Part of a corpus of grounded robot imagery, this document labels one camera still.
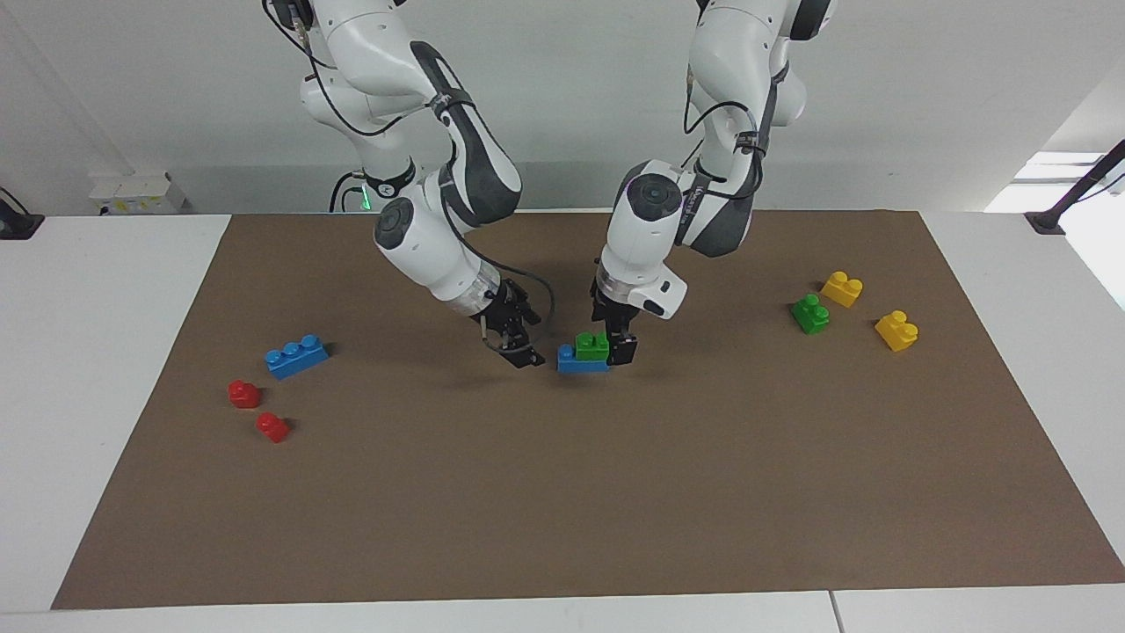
green lego block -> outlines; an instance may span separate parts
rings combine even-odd
[[[807,335],[817,335],[828,327],[828,308],[820,305],[820,297],[810,293],[793,304],[793,318]]]
[[[610,338],[605,333],[594,336],[582,333],[574,338],[575,358],[578,361],[608,361],[610,359]]]

black cable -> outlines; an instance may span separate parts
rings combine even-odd
[[[309,60],[308,63],[310,66],[313,66],[313,76],[316,78],[316,84],[321,87],[321,93],[324,94],[324,100],[328,102],[328,107],[332,108],[333,114],[336,115],[336,118],[340,119],[340,123],[343,123],[344,126],[348,127],[348,129],[351,129],[352,132],[359,134],[360,136],[367,136],[370,138],[372,136],[378,136],[379,134],[382,134],[384,132],[394,127],[399,120],[406,118],[405,116],[395,117],[394,120],[392,120],[387,125],[384,125],[381,128],[376,129],[375,132],[363,132],[362,129],[356,127],[354,125],[349,123],[346,118],[344,118],[344,115],[340,114],[340,110],[336,109],[336,105],[332,102],[332,97],[328,96],[328,91],[324,89],[324,81],[321,79],[321,71],[316,67],[316,63],[314,63],[315,57],[313,57],[313,52],[306,51],[306,53],[308,54],[308,60]]]
[[[1125,173],[1122,173],[1120,175],[1118,175],[1117,179],[1115,179],[1113,182],[1106,184],[1105,187],[1102,187],[1097,192],[1090,193],[1089,196],[1086,196],[1084,198],[1081,198],[1078,201],[1079,202],[1084,202],[1086,200],[1088,200],[1090,198],[1096,198],[1096,197],[1100,196],[1101,193],[1105,193],[1109,189],[1113,189],[1114,187],[1116,187],[1117,183],[1120,182],[1123,179],[1125,179]]]
[[[680,169],[684,169],[685,166],[687,166],[687,163],[692,162],[692,157],[695,156],[695,152],[700,151],[700,147],[702,146],[703,146],[703,138],[700,138],[700,142],[695,145],[695,148],[692,150],[692,153],[687,154],[687,157],[685,157],[684,162],[681,163]]]
[[[343,197],[340,198],[340,212],[348,212],[348,193],[361,193],[363,192],[363,187],[349,187],[344,189]]]
[[[550,297],[550,309],[547,311],[547,316],[543,319],[541,333],[546,333],[547,331],[549,331],[550,326],[551,326],[551,322],[555,320],[555,287],[551,286],[551,282],[548,281],[547,279],[544,279],[543,277],[540,277],[539,274],[536,274],[534,272],[529,272],[528,270],[522,270],[520,268],[515,268],[515,266],[508,265],[506,263],[501,263],[500,261],[496,261],[495,259],[488,256],[487,254],[484,254],[483,252],[480,252],[479,250],[477,250],[476,247],[474,247],[472,244],[470,244],[469,241],[465,238],[465,235],[462,235],[461,232],[457,229],[457,225],[453,224],[453,217],[451,215],[449,215],[449,207],[447,205],[444,205],[444,204],[442,204],[441,207],[442,207],[442,212],[446,216],[446,223],[449,224],[449,228],[453,232],[454,235],[457,235],[457,239],[459,242],[461,242],[461,245],[464,245],[465,247],[469,248],[469,252],[471,252],[472,254],[479,256],[484,261],[487,261],[488,263],[492,263],[493,265],[495,265],[500,270],[505,270],[505,271],[511,272],[513,274],[519,274],[521,277],[526,277],[528,279],[532,279],[533,281],[537,281],[537,282],[539,282],[539,284],[541,284],[544,288],[547,288],[547,295]],[[542,334],[540,334],[540,336],[536,337],[534,340],[530,340],[530,342],[528,343],[528,345],[525,345],[523,347],[518,347],[515,350],[501,350],[501,349],[494,346],[488,341],[487,334],[482,335],[482,340],[480,341],[485,344],[485,347],[487,347],[488,350],[490,350],[490,351],[493,351],[493,352],[495,352],[497,354],[503,354],[503,355],[506,356],[506,355],[510,355],[510,354],[522,354],[524,352],[533,350],[541,338],[542,338]]]
[[[700,117],[698,119],[695,119],[695,123],[693,123],[692,126],[688,127],[687,126],[687,114],[691,110],[691,102],[692,102],[692,97],[688,93],[687,94],[687,102],[684,103],[684,134],[691,134],[692,132],[695,132],[695,129],[699,128],[699,126],[703,124],[703,121],[706,119],[706,117],[711,116],[711,114],[714,112],[716,110],[720,110],[722,108],[738,108],[738,109],[742,110],[744,112],[746,112],[747,115],[750,114],[750,108],[746,107],[745,105],[742,105],[742,103],[740,103],[738,101],[722,101],[722,102],[716,103],[716,105],[711,106],[710,108],[708,108],[706,111],[704,111],[703,114],[701,114]]]
[[[750,163],[750,170],[754,172],[754,184],[750,186],[750,191],[748,193],[739,196],[737,193],[723,193],[721,191],[713,191],[711,189],[708,189],[703,191],[703,195],[714,196],[717,198],[723,198],[727,200],[745,200],[748,198],[753,198],[758,192],[758,189],[762,188],[762,182],[765,180],[765,171],[762,169],[762,159],[766,155],[766,152],[762,147],[757,146],[750,147],[750,150],[756,152],[756,155],[754,156],[753,162]]]
[[[341,175],[340,180],[336,180],[336,186],[332,188],[332,197],[328,199],[328,212],[336,211],[336,198],[340,197],[340,189],[343,188],[344,182],[346,182],[349,178],[357,178],[356,172],[349,171],[348,173]]]
[[[297,42],[297,38],[295,38],[294,36],[289,35],[289,31],[286,30],[285,27],[281,26],[281,22],[279,22],[278,19],[273,17],[273,13],[270,12],[270,9],[269,9],[268,4],[269,4],[269,0],[262,0],[262,11],[266,12],[266,17],[268,17],[270,19],[270,21],[273,22],[273,26],[278,29],[278,31],[281,35],[285,35],[286,39],[288,39],[289,42],[291,42],[292,45],[296,46],[298,51],[300,51],[302,53],[304,53],[305,52],[305,47],[300,45],[300,42]],[[326,69],[335,70],[335,66],[330,66],[328,64],[322,62],[321,60],[316,58],[315,56],[313,56],[313,62],[316,63],[316,64],[320,64],[320,65],[322,65],[322,66],[324,66]]]
[[[16,206],[18,206],[19,209],[24,211],[24,215],[32,215],[32,211],[27,210],[27,207],[24,206],[24,202],[19,201],[19,198],[17,198],[16,196],[11,195],[11,191],[9,191],[4,187],[0,187],[0,191],[2,191],[3,195],[8,196],[11,199],[11,201],[16,202]]]

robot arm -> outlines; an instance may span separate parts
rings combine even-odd
[[[693,170],[648,161],[621,186],[591,287],[611,365],[632,362],[637,337],[629,325],[641,310],[667,320],[680,309],[687,283],[664,263],[674,245],[721,256],[746,238],[770,129],[804,108],[804,84],[789,69],[790,43],[816,36],[836,3],[698,1],[687,81],[705,136]]]
[[[328,65],[336,66],[307,79],[302,101],[314,118],[352,141],[368,186],[390,198],[375,228],[379,250],[435,298],[500,334],[502,344],[493,350],[514,367],[543,364],[526,333],[526,325],[540,323],[528,293],[461,238],[512,215],[522,183],[452,69],[415,39],[386,2],[273,2],[276,9],[285,6],[279,18],[290,19],[303,42],[306,28],[324,38]],[[449,133],[453,152],[444,166],[418,180],[396,130],[385,127],[423,107]],[[358,128],[359,121],[371,130]]]

electrical outlet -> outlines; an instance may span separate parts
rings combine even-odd
[[[100,215],[171,215],[183,209],[183,191],[164,173],[97,178],[90,200]]]

toy block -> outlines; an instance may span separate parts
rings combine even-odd
[[[559,346],[560,374],[604,374],[610,371],[605,361],[579,361],[574,355],[574,346]]]
[[[863,281],[860,279],[848,279],[847,272],[836,271],[828,278],[828,282],[825,283],[825,288],[820,290],[820,293],[844,307],[852,307],[855,305],[855,299],[860,298],[860,292],[862,291]]]
[[[227,386],[226,396],[231,399],[231,405],[238,409],[256,409],[262,401],[262,390],[242,381]]]
[[[578,361],[608,361],[610,338],[605,333],[600,333],[597,336],[582,333],[574,340],[574,354]]]
[[[828,308],[820,305],[820,297],[810,293],[793,304],[793,318],[807,335],[820,334],[828,327]]]
[[[289,435],[289,425],[273,414],[262,414],[258,417],[258,431],[270,438],[270,442],[278,444]]]
[[[282,381],[327,360],[328,353],[321,340],[308,335],[300,343],[286,344],[280,352],[271,350],[266,354],[266,367],[273,378]]]
[[[875,332],[894,352],[902,352],[918,343],[918,327],[907,323],[907,313],[901,309],[883,316],[875,326]]]

